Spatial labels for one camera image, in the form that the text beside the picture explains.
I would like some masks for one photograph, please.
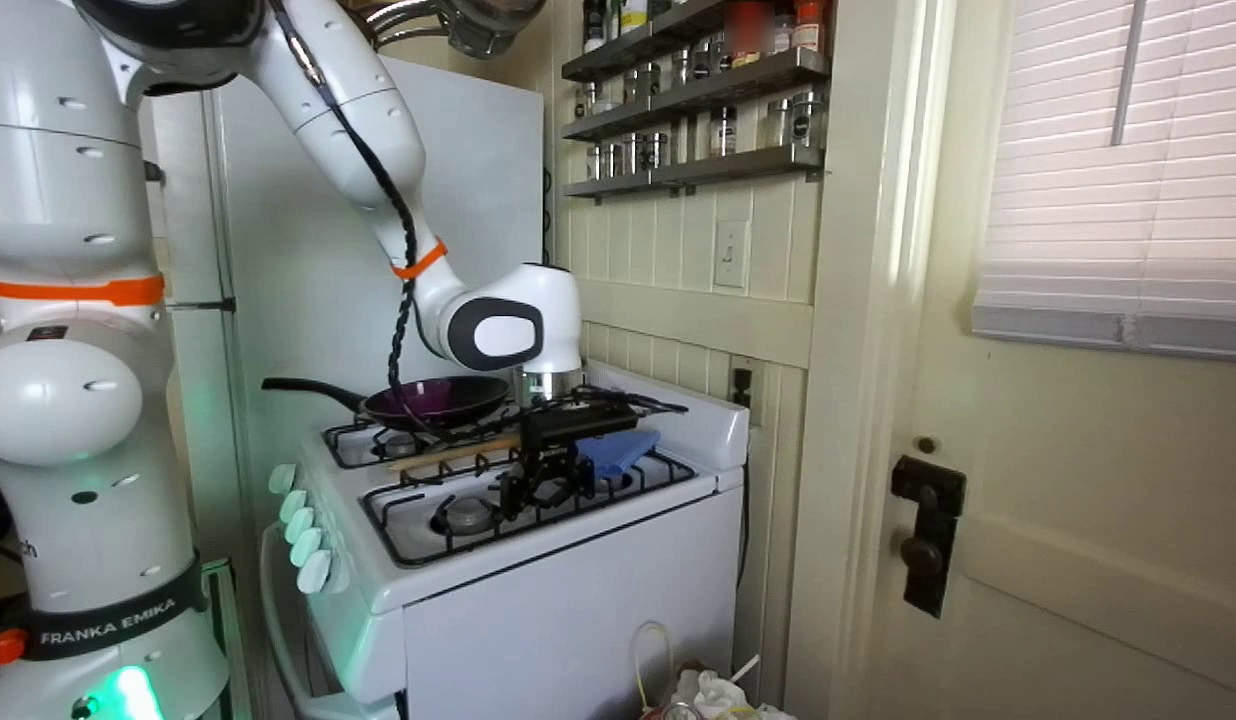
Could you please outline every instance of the window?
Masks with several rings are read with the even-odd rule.
[[[1236,0],[1017,0],[973,324],[1236,354]]]

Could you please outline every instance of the white door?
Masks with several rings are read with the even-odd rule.
[[[875,236],[840,254],[871,274],[859,289],[875,303],[857,303],[863,351],[826,351],[859,393],[832,377],[815,395],[813,381],[813,403],[834,409],[813,409],[809,426],[840,426],[849,439],[826,442],[851,459],[809,451],[826,481],[802,483],[789,702],[875,720],[1236,720],[1236,362],[973,338],[1007,3],[840,6],[840,40],[863,14],[897,31],[871,31],[897,42],[887,71],[868,68],[891,99],[868,187]],[[941,68],[941,10],[956,31],[928,236],[920,142],[936,104],[899,88],[941,93],[924,76]],[[834,84],[859,71],[851,56],[834,68]],[[868,349],[883,362],[851,370]],[[968,476],[941,620],[903,603],[897,538],[916,503],[883,486],[897,456]]]

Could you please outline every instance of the refrigerator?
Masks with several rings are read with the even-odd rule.
[[[545,99],[506,84],[384,59],[424,138],[415,213],[466,283],[545,254]],[[387,385],[400,279],[274,107],[248,84],[142,107],[154,252],[176,342],[170,409],[208,554],[255,559],[269,469],[306,442],[319,395],[262,395],[262,377],[354,393]],[[403,381],[452,377],[409,333]],[[262,657],[251,571],[239,575]]]

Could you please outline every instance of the spice rack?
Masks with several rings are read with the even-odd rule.
[[[727,29],[730,0],[689,0],[661,14],[651,14],[644,29],[625,31],[607,40],[596,51],[582,51],[560,68],[565,78],[612,78],[629,68],[638,68],[647,59],[665,59],[666,51],[678,51],[695,42],[699,37],[711,37]],[[695,121],[695,111],[711,111],[720,104],[742,104],[773,93],[813,88],[826,78],[826,59],[809,49],[789,49],[778,56],[761,56],[738,68],[724,68],[717,76],[699,76],[689,84],[671,84],[657,94],[635,94],[629,104],[578,116],[565,128],[568,138],[604,142],[625,131],[638,131],[651,125],[678,125]],[[730,154],[703,154],[703,159],[678,159],[638,172],[618,172],[604,179],[576,179],[568,182],[572,197],[632,197],[632,190],[693,190],[695,182],[720,182],[720,179],[746,179],[746,175],[776,175],[776,172],[825,172],[825,150],[813,142],[776,142],[776,149],[752,149]]]

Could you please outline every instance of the door lock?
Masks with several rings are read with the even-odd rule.
[[[916,499],[920,514],[908,538],[899,538],[899,559],[908,567],[903,600],[941,617],[953,538],[965,512],[965,470],[899,456],[891,469],[891,496]]]

